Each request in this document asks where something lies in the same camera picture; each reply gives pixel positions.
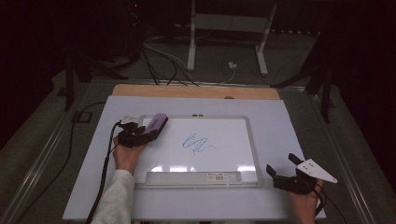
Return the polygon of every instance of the white sleeve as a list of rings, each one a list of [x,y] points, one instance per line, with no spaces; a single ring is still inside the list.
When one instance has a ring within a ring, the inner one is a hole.
[[[125,170],[116,170],[111,185],[102,196],[92,223],[131,223],[134,198],[134,177]]]

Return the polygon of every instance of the hand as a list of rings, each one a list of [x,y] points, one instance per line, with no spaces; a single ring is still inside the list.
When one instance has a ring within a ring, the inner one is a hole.
[[[130,148],[118,145],[118,140],[118,137],[113,138],[114,145],[116,146],[113,152],[116,170],[126,170],[133,174],[139,155],[145,149],[146,145]]]
[[[320,187],[323,185],[323,180],[318,179],[317,184],[318,186],[315,186],[315,190],[320,192]],[[306,195],[289,192],[289,197],[293,205],[294,215],[297,217],[297,223],[315,223],[318,196],[314,192],[310,192]]]

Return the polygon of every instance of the white table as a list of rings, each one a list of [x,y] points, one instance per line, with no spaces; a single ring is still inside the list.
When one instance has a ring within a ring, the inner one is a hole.
[[[224,100],[109,96],[92,143],[79,172],[64,219],[84,220],[99,189],[111,127],[124,115],[247,116],[262,172],[263,185],[237,189],[136,189],[132,218],[135,220],[273,220],[292,218],[286,191],[274,189],[265,173],[270,164],[279,175],[295,175],[289,153],[303,158],[288,111],[281,100]],[[107,172],[114,172],[111,160]],[[318,218],[325,217],[324,212]]]

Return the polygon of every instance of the whiteboard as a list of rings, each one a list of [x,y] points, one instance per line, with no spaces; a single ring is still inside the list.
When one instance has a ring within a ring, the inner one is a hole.
[[[148,126],[151,118],[142,116],[140,124]],[[139,157],[136,188],[259,186],[247,117],[168,118]],[[150,184],[159,179],[166,184]]]

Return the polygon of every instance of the blue drawing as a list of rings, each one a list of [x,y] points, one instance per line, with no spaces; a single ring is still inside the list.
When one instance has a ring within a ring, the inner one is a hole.
[[[183,143],[183,147],[184,148],[191,148],[192,147],[192,153],[195,155],[195,152],[203,152],[204,150],[206,150],[207,148],[214,148],[216,149],[216,147],[214,146],[205,146],[205,143],[207,142],[207,138],[201,138],[198,140],[195,140],[195,136],[196,133],[193,133],[190,137],[188,137],[186,139],[186,141],[184,141]]]

